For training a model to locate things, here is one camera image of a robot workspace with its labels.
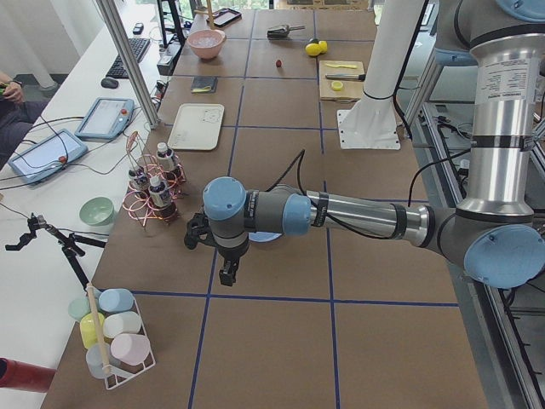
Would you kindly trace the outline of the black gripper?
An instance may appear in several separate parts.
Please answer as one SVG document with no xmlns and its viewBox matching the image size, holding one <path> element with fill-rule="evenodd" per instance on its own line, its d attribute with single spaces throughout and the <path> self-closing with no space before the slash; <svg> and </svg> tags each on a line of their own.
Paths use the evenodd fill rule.
<svg viewBox="0 0 545 409">
<path fill-rule="evenodd" d="M 249 235 L 242 232 L 234 238 L 222 238 L 214 234 L 208 217 L 202 213 L 195 213 L 186 224 L 184 245 L 194 250 L 198 244 L 215 247 L 223 257 L 224 263 L 219 272 L 222 285 L 233 286 L 236 283 L 240 258 L 249 249 Z"/>
</svg>

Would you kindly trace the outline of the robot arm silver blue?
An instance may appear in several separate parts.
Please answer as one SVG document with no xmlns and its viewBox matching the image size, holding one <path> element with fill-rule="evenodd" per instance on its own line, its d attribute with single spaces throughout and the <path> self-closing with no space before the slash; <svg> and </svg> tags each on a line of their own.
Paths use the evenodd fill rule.
<svg viewBox="0 0 545 409">
<path fill-rule="evenodd" d="M 544 266 L 544 241 L 532 227 L 525 186 L 544 4 L 443 1 L 436 50 L 471 55 L 478 67 L 468 192 L 455 208 L 385 204 L 289 186 L 248 190 L 223 176 L 204 188 L 204 208 L 187 224 L 186 247 L 218 250 L 223 285 L 234 284 L 251 233 L 303 235 L 322 226 L 407 240 L 500 289 L 536 277 Z"/>
</svg>

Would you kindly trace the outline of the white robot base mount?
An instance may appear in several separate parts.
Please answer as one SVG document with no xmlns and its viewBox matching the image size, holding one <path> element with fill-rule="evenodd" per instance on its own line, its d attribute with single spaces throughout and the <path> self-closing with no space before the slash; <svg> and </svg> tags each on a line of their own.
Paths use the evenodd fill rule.
<svg viewBox="0 0 545 409">
<path fill-rule="evenodd" d="M 384 3 L 362 97 L 351 110 L 338 112 L 342 149 L 400 149 L 394 94 L 426 7 L 424 0 Z"/>
</svg>

